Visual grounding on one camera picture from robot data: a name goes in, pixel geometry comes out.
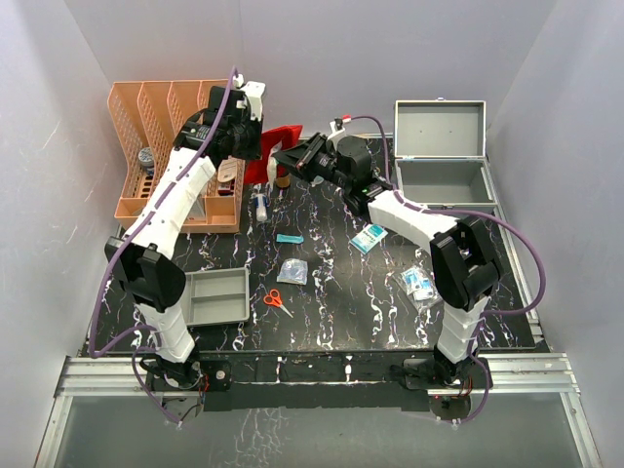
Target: gray plastic tray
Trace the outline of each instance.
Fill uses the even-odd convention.
[[[182,295],[186,325],[197,327],[249,320],[249,275],[245,267],[186,273]]]

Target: small plastic bag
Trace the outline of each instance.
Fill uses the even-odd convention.
[[[284,261],[277,282],[305,286],[308,282],[308,262],[296,258]]]
[[[395,273],[394,277],[418,312],[442,299],[436,290],[433,278],[419,266]]]

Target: orange desk organizer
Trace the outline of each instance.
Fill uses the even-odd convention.
[[[108,110],[124,150],[128,173],[115,218],[128,229],[137,220],[169,162],[174,139],[186,119],[208,105],[212,86],[227,80],[142,81],[113,84]],[[138,152],[149,146],[154,175],[138,163]],[[245,161],[238,161],[234,194],[217,193],[216,175],[202,197],[206,219],[188,220],[181,232],[235,233],[239,231]]]

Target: scissors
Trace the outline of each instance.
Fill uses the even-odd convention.
[[[291,314],[289,312],[289,309],[287,309],[286,307],[284,307],[284,304],[282,302],[282,297],[280,296],[280,292],[277,290],[271,290],[269,291],[269,294],[267,294],[264,297],[264,303],[266,305],[272,305],[274,307],[279,307],[280,309],[282,309],[284,312],[286,312],[287,314],[289,314],[289,317],[293,318],[293,314]]]

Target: open toolbox lid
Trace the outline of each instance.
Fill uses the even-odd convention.
[[[397,100],[397,158],[485,158],[483,100]]]

